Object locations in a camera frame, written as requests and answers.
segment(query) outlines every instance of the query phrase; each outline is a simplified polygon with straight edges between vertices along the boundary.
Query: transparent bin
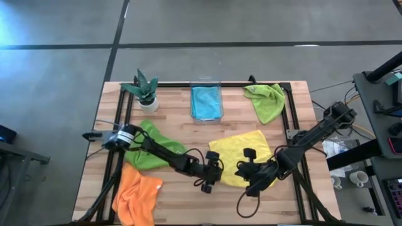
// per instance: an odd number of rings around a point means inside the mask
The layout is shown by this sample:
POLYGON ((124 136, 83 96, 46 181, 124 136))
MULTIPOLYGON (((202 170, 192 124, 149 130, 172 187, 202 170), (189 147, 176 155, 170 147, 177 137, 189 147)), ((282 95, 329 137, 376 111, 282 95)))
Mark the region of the transparent bin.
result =
POLYGON ((199 77, 190 82, 191 117, 195 124, 219 124, 224 115, 220 80, 199 77))

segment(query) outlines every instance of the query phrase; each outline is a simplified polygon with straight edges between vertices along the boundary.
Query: cup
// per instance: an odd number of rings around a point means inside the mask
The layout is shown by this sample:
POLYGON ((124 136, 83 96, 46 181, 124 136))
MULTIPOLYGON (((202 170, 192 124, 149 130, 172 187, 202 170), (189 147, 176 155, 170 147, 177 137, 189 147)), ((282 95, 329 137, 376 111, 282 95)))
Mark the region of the cup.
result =
POLYGON ((369 181, 369 176, 367 175, 367 173, 365 173, 363 171, 357 171, 357 172, 351 173, 349 175, 349 179, 351 182, 356 184, 359 188, 362 188, 364 183, 369 181))
POLYGON ((340 178, 338 176, 331 175, 332 186, 334 188, 341 190, 342 186, 340 185, 340 178))

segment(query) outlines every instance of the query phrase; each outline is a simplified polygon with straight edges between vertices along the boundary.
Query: potted plant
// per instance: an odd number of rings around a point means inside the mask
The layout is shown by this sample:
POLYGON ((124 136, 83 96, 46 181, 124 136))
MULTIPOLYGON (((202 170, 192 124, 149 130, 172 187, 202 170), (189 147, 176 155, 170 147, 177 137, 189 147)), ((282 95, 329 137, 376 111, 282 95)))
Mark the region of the potted plant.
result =
POLYGON ((137 72, 138 77, 134 76, 134 81, 137 80, 138 84, 122 83, 121 86, 137 97, 139 105, 144 112, 154 112, 159 107, 155 94, 158 87, 158 77, 152 78, 148 83, 144 74, 139 69, 137 69, 137 72))

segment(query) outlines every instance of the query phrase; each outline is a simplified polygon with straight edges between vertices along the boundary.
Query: wooden tabletop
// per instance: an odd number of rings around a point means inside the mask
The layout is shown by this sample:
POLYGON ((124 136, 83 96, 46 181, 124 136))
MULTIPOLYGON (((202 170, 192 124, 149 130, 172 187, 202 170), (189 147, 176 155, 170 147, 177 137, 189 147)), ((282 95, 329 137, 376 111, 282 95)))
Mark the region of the wooden tabletop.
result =
MULTIPOLYGON (((300 127, 301 129, 310 129, 317 122, 307 83, 304 81, 291 82, 291 87, 300 127)), ((119 90, 119 82, 105 83, 97 119, 114 120, 119 90)), ((222 88, 224 116, 221 123, 197 126, 190 116, 190 89, 159 88, 157 90, 160 102, 159 109, 154 113, 146 114, 140 109, 139 104, 134 102, 130 123, 139 124, 144 119, 150 119, 165 136, 182 142, 186 148, 199 148, 204 153, 208 150, 210 141, 256 129, 263 132, 271 150, 279 145, 286 144, 282 118, 279 116, 273 122, 262 125, 258 121, 251 101, 245 98, 243 93, 242 88, 222 88)), ((124 121, 126 106, 127 98, 124 102, 121 122, 124 121)), ((286 107, 288 118, 291 120, 287 103, 286 107)), ((94 129, 110 130, 112 126, 103 122, 96 122, 94 129)), ((88 154, 98 150, 100 146, 100 142, 92 143, 88 154)), ((330 213, 340 219, 325 156, 322 153, 310 150, 306 153, 306 157, 314 192, 330 213)), ((87 160, 75 204, 73 220, 80 218, 99 195, 106 159, 107 151, 101 151, 87 160)), ((141 173, 145 176, 161 178, 164 181, 153 213, 157 224, 300 223, 291 176, 262 191, 258 213, 252 218, 244 219, 236 213, 236 203, 244 192, 243 188, 217 183, 213 187, 212 193, 206 194, 200 191, 200 187, 193 186, 196 178, 180 175, 169 167, 142 171, 141 173)), ((307 218, 311 219, 305 194, 303 200, 307 218)), ((110 206, 110 202, 111 198, 109 197, 107 207, 110 206)), ((254 211, 256 204, 257 198, 244 197, 240 207, 241 213, 250 214, 254 211)))

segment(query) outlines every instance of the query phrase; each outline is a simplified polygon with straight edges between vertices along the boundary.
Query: gray floor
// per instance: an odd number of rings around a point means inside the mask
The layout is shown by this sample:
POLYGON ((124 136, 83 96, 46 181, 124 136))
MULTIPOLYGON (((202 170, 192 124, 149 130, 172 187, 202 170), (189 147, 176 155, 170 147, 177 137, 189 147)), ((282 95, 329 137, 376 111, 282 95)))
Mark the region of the gray floor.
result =
MULTIPOLYGON (((122 5, 123 0, 3 0, 0 45, 111 44, 122 5)), ((120 43, 402 40, 400 23, 391 0, 131 0, 120 43)), ((315 90, 372 70, 401 47, 120 49, 111 80, 132 80, 140 68, 161 81, 200 75, 245 80, 253 74, 258 80, 307 80, 315 90)), ((48 166, 32 164, 8 225, 71 219, 88 146, 81 134, 93 125, 110 52, 0 51, 0 124, 19 133, 18 146, 52 157, 48 166)), ((326 107, 351 87, 314 92, 312 98, 326 107)), ((370 129, 361 103, 351 106, 357 124, 370 129)), ((322 111, 316 113, 321 118, 322 111)), ((391 225, 388 217, 361 211, 372 206, 368 191, 337 191, 337 198, 344 220, 391 225)))

